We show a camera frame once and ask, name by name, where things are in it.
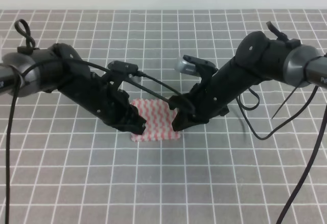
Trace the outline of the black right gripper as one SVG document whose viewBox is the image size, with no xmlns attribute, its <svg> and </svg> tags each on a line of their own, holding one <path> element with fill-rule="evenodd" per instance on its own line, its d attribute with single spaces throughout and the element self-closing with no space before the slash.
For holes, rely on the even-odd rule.
<svg viewBox="0 0 327 224">
<path fill-rule="evenodd" d="M 196 69 L 201 82 L 188 93 L 168 99 L 170 110 L 181 110 L 172 122 L 174 131 L 206 124 L 213 117 L 226 115 L 229 112 L 227 105 L 245 91 L 245 70 L 237 65 L 224 65 L 219 70 L 204 66 Z"/>
</svg>

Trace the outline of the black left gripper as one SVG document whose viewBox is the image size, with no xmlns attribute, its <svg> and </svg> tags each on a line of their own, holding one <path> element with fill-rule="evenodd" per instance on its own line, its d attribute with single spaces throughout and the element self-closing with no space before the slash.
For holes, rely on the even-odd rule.
<svg viewBox="0 0 327 224">
<path fill-rule="evenodd" d="M 106 74 L 100 77 L 91 71 L 69 74 L 58 91 L 104 124 L 119 131 L 142 135 L 146 120 L 129 103 L 129 95 L 125 91 L 119 92 L 108 78 Z"/>
</svg>

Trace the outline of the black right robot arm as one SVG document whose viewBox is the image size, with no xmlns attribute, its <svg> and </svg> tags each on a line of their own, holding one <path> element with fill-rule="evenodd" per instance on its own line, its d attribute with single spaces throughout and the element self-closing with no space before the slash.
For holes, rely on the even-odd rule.
<svg viewBox="0 0 327 224">
<path fill-rule="evenodd" d="M 172 122 L 174 131 L 226 115 L 232 100 L 264 81 L 326 87 L 326 56 L 299 39 L 289 39 L 271 22 L 266 24 L 276 39 L 269 39 L 261 31 L 251 32 L 241 41 L 234 57 L 219 69 L 210 61 L 190 55 L 180 58 L 176 71 L 198 76 L 201 81 L 189 92 L 169 99 L 170 108 L 178 109 Z"/>
</svg>

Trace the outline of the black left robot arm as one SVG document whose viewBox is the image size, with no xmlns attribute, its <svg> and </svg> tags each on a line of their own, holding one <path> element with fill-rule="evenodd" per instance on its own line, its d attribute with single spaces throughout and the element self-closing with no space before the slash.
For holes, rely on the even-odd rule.
<svg viewBox="0 0 327 224">
<path fill-rule="evenodd" d="M 113 61 L 104 68 L 82 60 L 65 43 L 40 49 L 24 19 L 18 19 L 14 27 L 26 44 L 2 57 L 1 93 L 26 97 L 57 90 L 104 124 L 119 131 L 143 134 L 146 120 L 130 104 L 127 92 L 120 89 L 131 74 L 137 74 L 137 66 Z"/>
</svg>

